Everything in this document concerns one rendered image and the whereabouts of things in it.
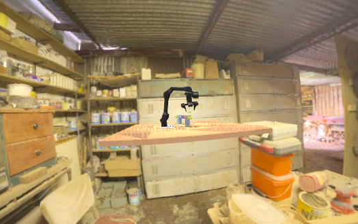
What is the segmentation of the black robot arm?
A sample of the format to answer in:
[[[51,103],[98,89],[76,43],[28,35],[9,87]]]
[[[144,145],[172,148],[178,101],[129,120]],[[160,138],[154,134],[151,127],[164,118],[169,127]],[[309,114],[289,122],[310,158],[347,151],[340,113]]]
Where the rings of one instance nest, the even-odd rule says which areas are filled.
[[[170,94],[174,91],[174,90],[178,90],[178,91],[185,91],[184,95],[186,95],[186,99],[191,99],[193,98],[199,98],[199,92],[194,92],[192,91],[192,88],[190,86],[185,86],[185,87],[170,87],[168,90],[166,90],[163,93],[163,97],[164,97],[164,109],[163,109],[163,115],[162,118],[160,119],[161,122],[161,127],[167,127],[167,119],[169,118],[169,114],[167,112],[168,109],[168,100],[170,98]],[[191,93],[189,93],[191,92]],[[190,100],[187,101],[187,105],[188,107],[192,107],[195,103]]]

